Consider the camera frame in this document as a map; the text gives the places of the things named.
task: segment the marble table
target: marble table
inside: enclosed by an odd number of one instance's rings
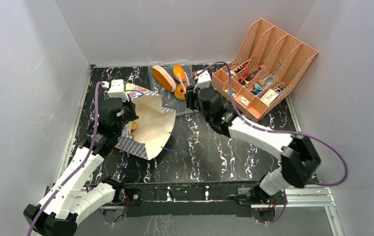
[[[203,68],[204,65],[191,65],[193,73]],[[114,79],[124,79],[151,89],[147,66],[93,68],[75,144],[79,143],[93,120],[95,84]],[[99,99],[103,100],[106,96],[104,89],[101,89]],[[229,102],[224,100],[224,103],[231,109]],[[273,129],[295,130],[285,100],[259,123]],[[279,166],[278,160],[266,151],[215,133],[199,113],[176,116],[173,131],[191,137],[192,145],[180,152],[163,150],[150,161],[114,149],[92,173],[87,184],[98,184],[107,176],[125,183],[258,180]],[[182,137],[171,136],[165,147],[180,149],[184,145]]]

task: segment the orange donut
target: orange donut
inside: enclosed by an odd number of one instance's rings
[[[174,77],[179,80],[177,74],[181,77],[181,81],[185,81],[184,69],[180,65],[175,65],[173,68]]]
[[[158,65],[152,67],[152,75],[166,90],[170,92],[175,91],[175,87],[176,87],[175,81],[164,68]]]
[[[137,129],[138,128],[138,124],[136,123],[136,122],[132,122],[132,125],[131,125],[131,127],[130,127],[130,130],[135,130],[135,129]]]
[[[184,95],[185,93],[184,93],[184,90],[182,89],[182,85],[181,84],[177,85],[175,89],[175,98],[181,101],[185,101]]]

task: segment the white wall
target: white wall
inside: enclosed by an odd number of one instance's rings
[[[56,0],[90,64],[233,60],[259,18],[296,35],[315,0]]]
[[[54,0],[0,0],[0,236],[52,185],[89,64]]]
[[[320,52],[292,94],[302,129],[347,159],[348,180],[332,188],[345,235],[374,235],[374,1],[317,0],[297,37]],[[337,157],[318,151],[320,179],[342,176]]]

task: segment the white paper bag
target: white paper bag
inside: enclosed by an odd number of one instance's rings
[[[162,107],[161,96],[134,84],[126,84],[126,90],[132,89],[143,92],[127,92],[136,105],[135,122],[138,128],[130,135],[132,122],[129,122],[118,139],[116,148],[135,156],[151,160],[155,158],[165,146],[175,125],[175,110]]]

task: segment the donut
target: donut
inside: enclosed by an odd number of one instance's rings
[[[181,81],[185,81],[184,69],[180,65],[175,65],[173,68],[174,77],[179,80],[177,75],[179,74]]]
[[[184,90],[182,89],[182,85],[181,84],[177,85],[175,89],[175,98],[181,101],[185,101],[184,95],[185,93],[184,93]]]
[[[175,91],[175,81],[164,68],[158,65],[152,67],[152,75],[156,78],[158,83],[160,83],[166,90],[170,92]]]

